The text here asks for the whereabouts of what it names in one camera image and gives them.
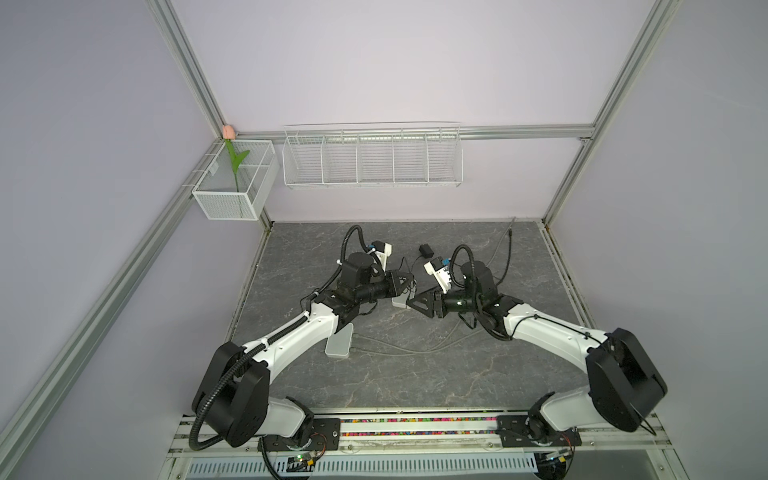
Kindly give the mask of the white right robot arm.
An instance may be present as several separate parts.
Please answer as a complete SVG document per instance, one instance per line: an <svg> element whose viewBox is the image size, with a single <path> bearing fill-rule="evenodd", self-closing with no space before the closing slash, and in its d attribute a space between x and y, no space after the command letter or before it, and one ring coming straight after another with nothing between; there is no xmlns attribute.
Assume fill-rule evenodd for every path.
<svg viewBox="0 0 768 480"><path fill-rule="evenodd" d="M527 342L586 374L586 385L549 392L528 410L521 433L531 442L550 445L568 431L602 423L623 432L656 432L649 417L668 387L632 332L605 332L548 316L500 293L490 268L474 257L458 265L455 258L435 256L428 245L419 250L425 272L437 284L411 298L409 307L429 318L455 313L471 329L481 328L501 342Z"/></svg>

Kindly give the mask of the black power adapter small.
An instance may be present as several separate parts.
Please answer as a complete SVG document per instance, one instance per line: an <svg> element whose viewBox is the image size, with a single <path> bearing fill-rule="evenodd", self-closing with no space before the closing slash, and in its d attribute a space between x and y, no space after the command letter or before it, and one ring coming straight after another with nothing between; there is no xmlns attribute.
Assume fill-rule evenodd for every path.
<svg viewBox="0 0 768 480"><path fill-rule="evenodd" d="M407 269L409 272L412 272L413 268L416 266L416 264L419 261L430 260L434 256L434 251L428 244L421 244L418 247L418 252L419 254L412 261L409 261L406 257L403 257L401 259L399 269L400 270Z"/></svg>

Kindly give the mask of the aluminium frame rail right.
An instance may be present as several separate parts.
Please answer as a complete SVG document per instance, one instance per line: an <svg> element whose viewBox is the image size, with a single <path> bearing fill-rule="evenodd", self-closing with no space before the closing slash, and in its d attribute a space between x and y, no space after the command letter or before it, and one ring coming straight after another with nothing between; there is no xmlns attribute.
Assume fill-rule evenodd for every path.
<svg viewBox="0 0 768 480"><path fill-rule="evenodd" d="M566 265L554 234L543 222L538 222L537 227L556 272L565 288L571 308L576 315L577 326L582 330L587 330L589 333L596 333L598 338L597 344L604 342L607 339L607 331L601 329L594 320L586 299L576 284L574 275ZM544 413L552 416L554 419L562 420L565 419L567 414L572 414L573 420L585 421L587 425L604 422L603 417L594 406L590 391L590 385L586 384L567 392L556 393L553 400L545 401Z"/></svg>

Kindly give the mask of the front aluminium rail base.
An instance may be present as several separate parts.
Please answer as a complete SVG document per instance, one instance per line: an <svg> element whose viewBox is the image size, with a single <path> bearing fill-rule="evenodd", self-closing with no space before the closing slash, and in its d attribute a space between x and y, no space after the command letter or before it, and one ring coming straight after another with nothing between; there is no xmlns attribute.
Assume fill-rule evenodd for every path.
<svg viewBox="0 0 768 480"><path fill-rule="evenodd" d="M657 416L637 432L574 427L545 444L508 409L342 409L317 413L308 445L274 437L202 451L183 417L162 479L685 479Z"/></svg>

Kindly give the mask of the white mesh basket small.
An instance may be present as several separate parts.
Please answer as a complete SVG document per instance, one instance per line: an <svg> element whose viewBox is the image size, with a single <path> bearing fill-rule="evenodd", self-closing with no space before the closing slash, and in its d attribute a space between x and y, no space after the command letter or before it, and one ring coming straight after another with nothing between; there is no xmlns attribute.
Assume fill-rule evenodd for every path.
<svg viewBox="0 0 768 480"><path fill-rule="evenodd" d="M278 173L271 141L224 140L192 194L209 220L258 221Z"/></svg>

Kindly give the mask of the artificial pink tulip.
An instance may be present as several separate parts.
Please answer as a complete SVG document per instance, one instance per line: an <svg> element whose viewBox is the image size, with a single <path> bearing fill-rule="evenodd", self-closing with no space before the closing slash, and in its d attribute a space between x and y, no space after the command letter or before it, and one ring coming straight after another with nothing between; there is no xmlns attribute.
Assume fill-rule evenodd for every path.
<svg viewBox="0 0 768 480"><path fill-rule="evenodd" d="M231 171L235 183L235 191L240 192L238 171L244 160L249 156L249 150L237 151L233 141L237 139L237 133L232 125L222 126L222 138L225 148L228 152L231 164Z"/></svg>

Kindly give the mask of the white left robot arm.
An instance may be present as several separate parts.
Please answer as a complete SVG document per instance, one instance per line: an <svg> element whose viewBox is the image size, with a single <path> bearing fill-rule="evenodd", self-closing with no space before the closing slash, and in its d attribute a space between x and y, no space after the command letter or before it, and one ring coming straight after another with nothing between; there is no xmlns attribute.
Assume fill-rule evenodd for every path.
<svg viewBox="0 0 768 480"><path fill-rule="evenodd" d="M361 316L362 305L398 297L413 281L409 273L388 268L391 244L368 242L362 235L359 225L347 231L336 270L302 299L297 317L256 340L242 345L229 341L217 348L192 400L191 450L220 442L239 447L268 436L295 447L310 444L313 412L293 398L273 397L271 384L307 350ZM361 238L356 252L348 250L352 236Z"/></svg>

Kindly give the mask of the white network switch box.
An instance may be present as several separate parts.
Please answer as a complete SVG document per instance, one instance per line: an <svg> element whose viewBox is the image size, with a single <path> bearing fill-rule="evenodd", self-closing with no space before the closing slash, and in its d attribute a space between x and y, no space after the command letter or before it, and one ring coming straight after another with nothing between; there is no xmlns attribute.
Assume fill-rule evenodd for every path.
<svg viewBox="0 0 768 480"><path fill-rule="evenodd" d="M404 294L404 295L400 295L392 298L391 303L393 307L408 309L409 308L407 304L408 300L409 300L409 296L407 294Z"/></svg>

